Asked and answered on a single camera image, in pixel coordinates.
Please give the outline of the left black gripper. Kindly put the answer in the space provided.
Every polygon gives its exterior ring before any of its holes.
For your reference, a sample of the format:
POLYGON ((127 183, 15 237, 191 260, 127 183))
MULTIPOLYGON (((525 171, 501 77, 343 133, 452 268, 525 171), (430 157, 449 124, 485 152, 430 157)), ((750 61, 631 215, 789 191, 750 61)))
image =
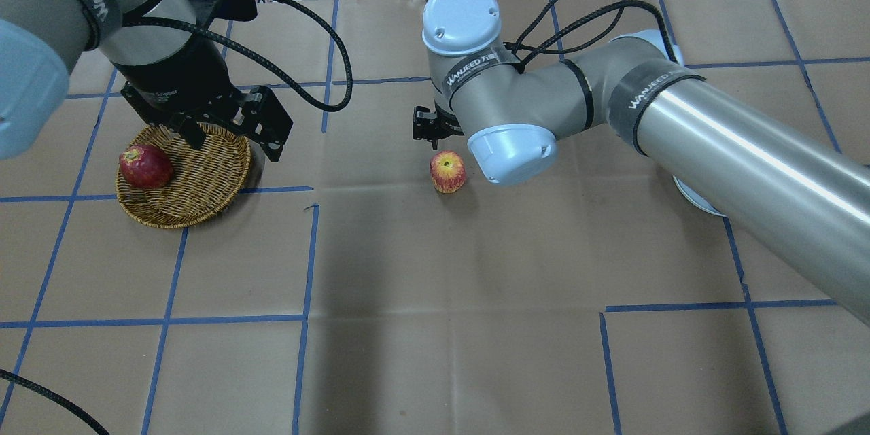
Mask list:
MULTIPOLYGON (((255 0, 184 0, 192 25, 207 30, 215 19, 251 21, 255 0)), ((279 162, 294 122, 273 89, 243 93, 230 81, 226 61, 211 39, 170 27, 143 27, 146 33, 177 33, 180 51, 150 65, 122 65, 122 96, 149 125, 163 125, 201 150, 207 135, 200 122, 242 133, 257 143, 270 162, 279 162)))

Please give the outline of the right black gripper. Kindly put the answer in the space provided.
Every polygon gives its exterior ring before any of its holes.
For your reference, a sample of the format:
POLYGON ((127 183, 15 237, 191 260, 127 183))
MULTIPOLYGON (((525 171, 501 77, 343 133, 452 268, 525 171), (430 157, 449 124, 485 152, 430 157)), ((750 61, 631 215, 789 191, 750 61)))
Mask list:
POLYGON ((438 104, 434 109, 417 105, 413 108, 411 137, 416 141, 428 141, 433 150, 438 150, 439 141, 449 137, 463 137, 465 132, 453 113, 448 113, 438 104))

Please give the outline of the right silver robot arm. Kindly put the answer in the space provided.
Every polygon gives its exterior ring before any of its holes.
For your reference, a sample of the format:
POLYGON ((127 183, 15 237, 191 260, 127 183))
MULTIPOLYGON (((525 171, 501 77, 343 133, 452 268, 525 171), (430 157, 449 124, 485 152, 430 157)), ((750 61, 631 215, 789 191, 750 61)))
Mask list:
POLYGON ((868 169, 712 87, 657 28, 526 71, 501 41, 496 0, 428 0, 422 40, 435 109, 417 109, 413 136, 463 135, 492 184, 550 168, 557 141, 606 124, 697 197, 863 323, 869 317, 868 169))

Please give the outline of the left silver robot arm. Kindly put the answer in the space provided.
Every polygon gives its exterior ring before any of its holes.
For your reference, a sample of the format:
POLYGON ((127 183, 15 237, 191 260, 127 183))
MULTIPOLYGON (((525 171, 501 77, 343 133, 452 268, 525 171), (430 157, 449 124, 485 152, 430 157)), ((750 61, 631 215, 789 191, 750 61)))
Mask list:
POLYGON ((215 19, 249 21, 255 0, 1 0, 3 159, 25 153, 69 93, 80 56, 100 51, 150 126, 205 143, 221 126, 280 159, 292 119, 270 88, 240 91, 211 38, 215 19))

